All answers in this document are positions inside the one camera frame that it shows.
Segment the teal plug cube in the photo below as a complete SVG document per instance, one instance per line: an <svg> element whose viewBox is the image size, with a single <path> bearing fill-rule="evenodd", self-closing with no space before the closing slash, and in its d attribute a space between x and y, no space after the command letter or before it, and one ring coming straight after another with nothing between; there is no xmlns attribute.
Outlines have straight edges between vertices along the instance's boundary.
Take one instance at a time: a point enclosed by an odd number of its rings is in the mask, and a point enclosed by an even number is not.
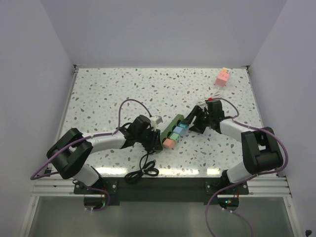
<svg viewBox="0 0 316 237"><path fill-rule="evenodd" d="M181 122L178 124L178 126L181 127L181 128L183 128L183 129L188 129L190 125L184 123L183 121L181 121Z"/></svg>

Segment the green power strip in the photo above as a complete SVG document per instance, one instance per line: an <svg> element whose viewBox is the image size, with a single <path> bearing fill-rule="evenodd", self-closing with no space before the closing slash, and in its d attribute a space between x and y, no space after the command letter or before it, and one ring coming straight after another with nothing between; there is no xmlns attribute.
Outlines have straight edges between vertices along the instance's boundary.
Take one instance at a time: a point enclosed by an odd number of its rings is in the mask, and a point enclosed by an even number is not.
<svg viewBox="0 0 316 237"><path fill-rule="evenodd" d="M173 129L184 119L182 114L178 114L175 118L169 123L166 129L160 133L161 144L172 134Z"/></svg>

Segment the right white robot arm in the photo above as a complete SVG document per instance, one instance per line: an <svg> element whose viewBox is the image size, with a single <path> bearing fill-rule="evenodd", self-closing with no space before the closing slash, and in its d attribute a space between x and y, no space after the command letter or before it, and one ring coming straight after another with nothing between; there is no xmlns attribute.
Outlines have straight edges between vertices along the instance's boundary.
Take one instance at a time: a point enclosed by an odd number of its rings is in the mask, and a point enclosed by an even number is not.
<svg viewBox="0 0 316 237"><path fill-rule="evenodd" d="M222 172L216 189L231 194L237 184L283 166L279 142L270 127L255 128L238 123L234 117L225 115L219 99L207 100L206 106L204 109L195 106L181 124L200 134L209 127L240 142L242 150L242 161Z"/></svg>

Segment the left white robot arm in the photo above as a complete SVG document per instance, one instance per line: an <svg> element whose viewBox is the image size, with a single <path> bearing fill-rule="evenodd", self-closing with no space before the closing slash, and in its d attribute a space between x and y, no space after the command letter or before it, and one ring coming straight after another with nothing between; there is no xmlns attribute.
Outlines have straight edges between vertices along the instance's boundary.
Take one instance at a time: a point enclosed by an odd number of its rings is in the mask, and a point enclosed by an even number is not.
<svg viewBox="0 0 316 237"><path fill-rule="evenodd" d="M132 123L108 133L83 134L78 129L67 131L47 152L51 161L63 179L73 178L82 183L92 194L105 187L98 171L85 164L92 153L108 149L125 149L139 143L145 151L161 151L160 130L157 125L162 117L150 118L139 115Z"/></svg>

